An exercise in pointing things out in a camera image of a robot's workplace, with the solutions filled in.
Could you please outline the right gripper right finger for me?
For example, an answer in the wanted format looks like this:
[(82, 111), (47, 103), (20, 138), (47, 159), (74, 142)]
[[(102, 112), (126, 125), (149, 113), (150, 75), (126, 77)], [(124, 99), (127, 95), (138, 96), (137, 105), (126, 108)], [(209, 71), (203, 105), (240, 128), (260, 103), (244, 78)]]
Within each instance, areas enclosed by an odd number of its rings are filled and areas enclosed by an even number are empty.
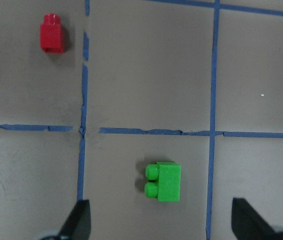
[(233, 198), (231, 229), (238, 240), (278, 240), (279, 234), (245, 198)]

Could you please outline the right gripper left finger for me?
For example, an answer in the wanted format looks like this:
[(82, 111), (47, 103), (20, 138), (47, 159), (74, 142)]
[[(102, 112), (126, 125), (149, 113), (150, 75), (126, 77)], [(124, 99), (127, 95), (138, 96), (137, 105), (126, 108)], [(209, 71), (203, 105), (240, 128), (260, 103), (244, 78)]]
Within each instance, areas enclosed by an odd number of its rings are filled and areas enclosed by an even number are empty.
[(88, 240), (91, 229), (90, 201), (79, 200), (61, 227), (58, 237), (60, 240)]

